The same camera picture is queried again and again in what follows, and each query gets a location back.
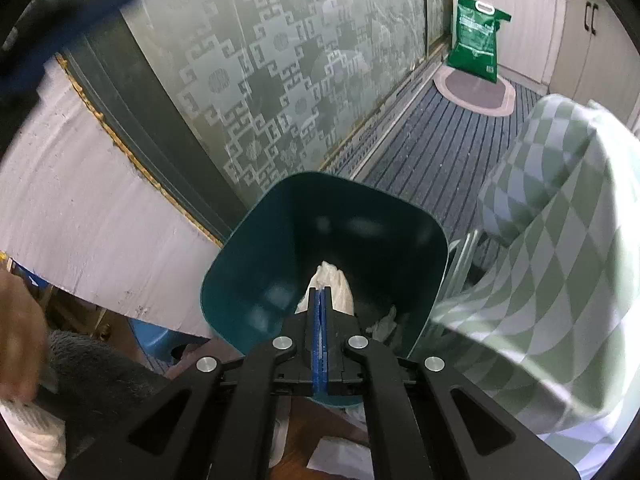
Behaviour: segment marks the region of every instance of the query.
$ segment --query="striped floor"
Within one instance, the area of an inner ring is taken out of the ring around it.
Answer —
[[[460,238],[476,223],[476,198],[485,176],[541,97],[512,84],[515,110],[498,118],[453,104],[432,84],[364,182],[423,208],[440,222],[449,240]],[[475,263],[487,269],[498,248],[494,241],[484,243]]]

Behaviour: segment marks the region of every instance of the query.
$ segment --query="green trash can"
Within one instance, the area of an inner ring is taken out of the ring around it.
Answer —
[[[249,211],[205,276],[204,317],[247,354],[280,333],[323,260],[344,272],[362,331],[396,306],[394,351],[408,357],[446,270],[446,236],[422,209],[326,173],[288,176]]]

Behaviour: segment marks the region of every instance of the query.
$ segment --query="green and white checkered fabric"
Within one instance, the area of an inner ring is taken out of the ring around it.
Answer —
[[[487,234],[508,247],[556,195],[593,134],[585,107],[557,94],[540,99],[478,194]]]
[[[474,288],[434,307],[419,348],[478,384],[586,480],[640,408],[640,142],[599,105],[559,96],[539,102],[524,137],[535,139],[534,118],[551,107],[571,119],[553,141],[557,169],[542,164],[553,175],[546,205],[517,224],[521,234]],[[547,139],[554,128],[545,122]],[[514,153],[537,144],[507,155],[511,174],[528,174]]]

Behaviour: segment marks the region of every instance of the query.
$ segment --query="hand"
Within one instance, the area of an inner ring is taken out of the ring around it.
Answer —
[[[47,325],[23,280],[0,269],[0,399],[35,397]]]

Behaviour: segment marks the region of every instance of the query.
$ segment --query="black cabinet handle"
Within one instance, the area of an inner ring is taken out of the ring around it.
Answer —
[[[591,11],[591,33],[592,33],[594,36],[597,36],[598,34],[597,34],[597,32],[596,32],[596,29],[595,29],[595,28],[593,28],[593,20],[594,20],[594,19],[595,19],[595,17],[596,17],[596,10],[598,10],[599,8],[600,8],[600,7],[598,7],[598,4],[593,4],[593,10]]]
[[[589,7],[591,7],[591,2],[587,2],[587,4],[584,6],[584,30],[586,30],[587,32],[589,31],[589,25],[587,25],[587,12],[589,10]]]

